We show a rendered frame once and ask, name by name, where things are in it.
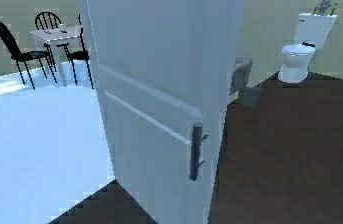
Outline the white toilet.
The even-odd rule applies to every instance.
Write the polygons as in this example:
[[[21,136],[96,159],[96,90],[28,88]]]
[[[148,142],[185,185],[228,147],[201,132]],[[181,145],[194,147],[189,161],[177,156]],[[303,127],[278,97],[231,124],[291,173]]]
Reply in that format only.
[[[300,83],[308,76],[308,66],[316,51],[321,49],[337,15],[300,13],[290,44],[282,47],[282,66],[278,79],[285,83]]]

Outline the white square table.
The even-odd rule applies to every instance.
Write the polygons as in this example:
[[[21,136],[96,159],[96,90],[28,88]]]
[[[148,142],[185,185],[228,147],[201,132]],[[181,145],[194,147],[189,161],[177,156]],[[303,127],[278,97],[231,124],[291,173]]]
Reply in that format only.
[[[55,29],[34,30],[30,32],[38,48],[44,48],[45,45],[51,48],[53,62],[59,75],[58,80],[62,86],[66,86],[68,81],[62,66],[62,63],[67,60],[62,44],[79,44],[80,31],[80,25],[67,27],[60,25]]]

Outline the white room door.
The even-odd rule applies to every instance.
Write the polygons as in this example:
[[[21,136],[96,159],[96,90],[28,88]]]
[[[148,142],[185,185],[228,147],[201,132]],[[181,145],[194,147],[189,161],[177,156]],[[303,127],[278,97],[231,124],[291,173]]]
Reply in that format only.
[[[78,0],[114,177],[157,224],[208,224],[244,3]]]

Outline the black chair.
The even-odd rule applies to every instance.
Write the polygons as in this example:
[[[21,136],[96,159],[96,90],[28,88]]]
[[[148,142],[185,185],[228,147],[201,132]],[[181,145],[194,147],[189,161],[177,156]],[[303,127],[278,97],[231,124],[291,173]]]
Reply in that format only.
[[[79,26],[80,26],[79,38],[80,38],[82,49],[79,51],[76,51],[76,52],[68,53],[67,58],[72,65],[75,84],[78,84],[78,81],[77,81],[77,75],[76,75],[76,71],[75,71],[74,61],[75,60],[82,60],[86,63],[91,88],[94,88],[93,78],[92,78],[90,64],[89,64],[90,57],[89,57],[88,50],[85,47],[85,42],[84,42],[84,38],[83,38],[84,29],[82,27],[81,16],[78,16],[78,22],[79,22]]]
[[[20,74],[20,78],[22,80],[23,84],[26,84],[25,79],[22,74],[22,70],[20,68],[19,63],[23,62],[28,74],[28,78],[31,82],[32,88],[35,89],[35,84],[32,79],[31,73],[29,71],[27,62],[32,60],[38,60],[40,63],[41,68],[43,69],[43,63],[41,61],[42,58],[46,59],[47,65],[50,69],[50,72],[52,74],[52,77],[54,78],[54,81],[57,81],[56,76],[54,75],[54,71],[52,69],[52,65],[50,64],[49,56],[50,53],[48,51],[29,51],[22,53],[14,36],[12,35],[11,31],[7,28],[7,26],[0,21],[0,38],[3,41],[3,44],[6,46],[7,50],[9,51],[11,58],[16,62],[16,65],[18,67],[18,71]],[[43,69],[44,77],[47,77],[45,70]]]
[[[65,24],[62,23],[60,18],[53,12],[43,11],[38,13],[35,17],[34,23],[37,30],[41,30],[47,34],[50,34],[52,29],[57,29],[61,34],[67,33]],[[58,72],[61,66],[56,64],[51,45],[43,43],[43,47],[49,52],[50,65],[54,67],[56,72]]]

